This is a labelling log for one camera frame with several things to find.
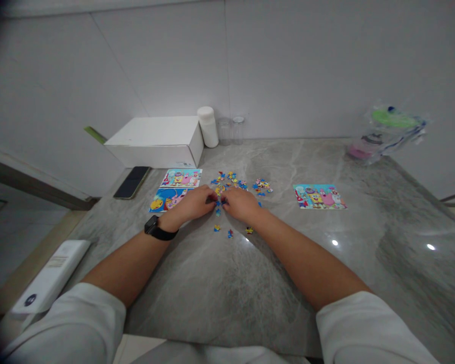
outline glass jar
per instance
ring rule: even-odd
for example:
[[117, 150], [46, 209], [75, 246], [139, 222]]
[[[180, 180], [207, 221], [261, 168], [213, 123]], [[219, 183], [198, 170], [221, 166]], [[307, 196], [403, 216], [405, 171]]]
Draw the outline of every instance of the glass jar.
[[233, 119], [233, 143], [241, 145], [243, 143], [244, 117], [236, 116]]
[[231, 120], [228, 118], [220, 118], [217, 120], [219, 144], [228, 146], [231, 144]]

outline forearm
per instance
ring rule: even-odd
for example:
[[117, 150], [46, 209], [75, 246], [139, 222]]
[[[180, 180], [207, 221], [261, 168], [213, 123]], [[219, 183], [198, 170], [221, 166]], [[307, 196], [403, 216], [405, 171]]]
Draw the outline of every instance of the forearm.
[[[175, 216], [165, 213], [159, 227], [175, 232], [182, 225]], [[101, 261], [82, 282], [95, 285], [122, 301], [128, 308], [147, 283], [170, 242], [139, 232]]]
[[340, 260], [283, 221], [262, 210], [251, 226], [271, 247], [291, 279], [319, 311], [325, 305], [370, 288]]

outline wrist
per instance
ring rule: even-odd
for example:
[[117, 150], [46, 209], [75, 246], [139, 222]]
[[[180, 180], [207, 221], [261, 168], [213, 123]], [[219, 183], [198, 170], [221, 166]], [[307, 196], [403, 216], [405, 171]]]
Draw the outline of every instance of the wrist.
[[254, 228], [255, 225], [264, 220], [267, 214], [270, 214], [268, 210], [258, 207], [256, 211], [250, 214], [245, 222], [248, 226]]
[[158, 227], [168, 233], [175, 233], [184, 222], [178, 214], [169, 210], [158, 218]]

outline plastic bag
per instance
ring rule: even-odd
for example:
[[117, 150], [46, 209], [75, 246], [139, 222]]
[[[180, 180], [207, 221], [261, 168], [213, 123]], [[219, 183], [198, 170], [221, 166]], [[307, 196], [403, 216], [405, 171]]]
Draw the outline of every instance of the plastic bag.
[[412, 116], [378, 102], [365, 114], [368, 122], [364, 134], [352, 141], [347, 153], [372, 164], [401, 149], [406, 143], [419, 144], [423, 140], [427, 120]]

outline smartphone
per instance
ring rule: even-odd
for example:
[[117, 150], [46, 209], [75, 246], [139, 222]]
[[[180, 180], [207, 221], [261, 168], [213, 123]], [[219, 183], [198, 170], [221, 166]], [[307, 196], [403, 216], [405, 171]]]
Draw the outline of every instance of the smartphone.
[[120, 188], [113, 195], [113, 198], [131, 200], [137, 194], [145, 178], [147, 178], [150, 167], [135, 167], [121, 184]]

